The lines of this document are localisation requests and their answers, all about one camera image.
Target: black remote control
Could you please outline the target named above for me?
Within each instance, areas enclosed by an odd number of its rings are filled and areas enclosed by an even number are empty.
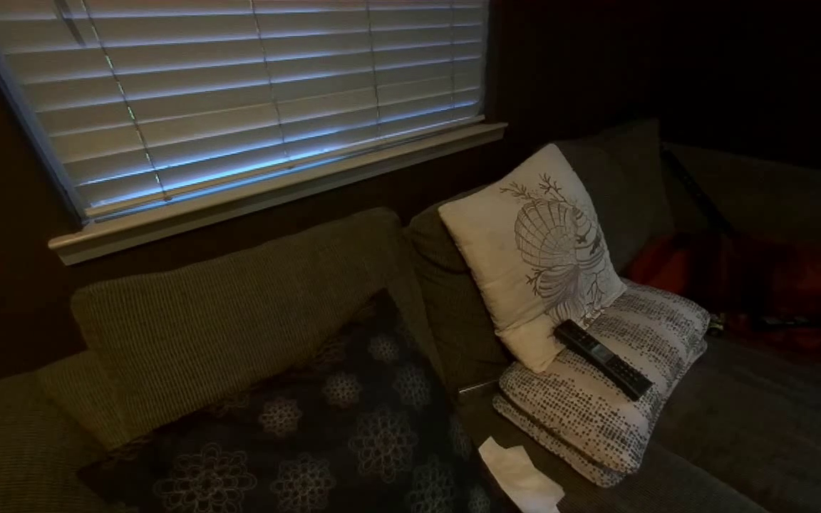
[[[576,351],[580,359],[588,359],[592,366],[599,366],[633,401],[637,401],[637,395],[647,392],[647,386],[653,385],[647,376],[642,376],[636,366],[609,354],[609,346],[603,346],[576,322],[558,322],[553,328],[553,335],[563,341],[569,351]]]

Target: folded white towel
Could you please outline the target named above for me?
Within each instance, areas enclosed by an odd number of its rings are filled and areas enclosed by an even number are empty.
[[[530,456],[522,445],[501,448],[495,439],[485,439],[479,445],[479,456],[485,459],[488,469],[498,480],[498,486],[506,493],[506,497],[516,500],[525,513],[555,513],[563,489],[546,477],[540,469],[533,466]]]

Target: window sill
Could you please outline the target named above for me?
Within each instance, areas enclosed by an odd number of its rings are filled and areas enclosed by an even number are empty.
[[[389,174],[408,165],[418,165],[444,154],[488,145],[501,140],[505,121],[479,121],[454,128],[444,133],[429,133],[394,147],[362,154],[335,165],[324,165],[307,174],[294,174],[277,183],[258,183],[251,187],[235,187],[227,192],[194,198],[186,204],[167,204],[158,210],[100,222],[77,232],[62,232],[49,240],[49,248],[62,259],[62,265],[80,265],[107,254],[119,254],[137,245],[148,245],[174,232],[196,230],[214,222],[264,210],[281,202],[294,202],[311,192],[342,187],[359,180]]]

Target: window blind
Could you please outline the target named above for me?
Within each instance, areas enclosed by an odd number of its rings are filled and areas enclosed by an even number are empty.
[[[485,0],[0,0],[0,83],[83,222],[481,120]]]

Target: dark patterned pillow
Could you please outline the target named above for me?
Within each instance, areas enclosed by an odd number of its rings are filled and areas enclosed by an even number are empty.
[[[80,469],[143,509],[506,509],[388,292],[312,359]]]

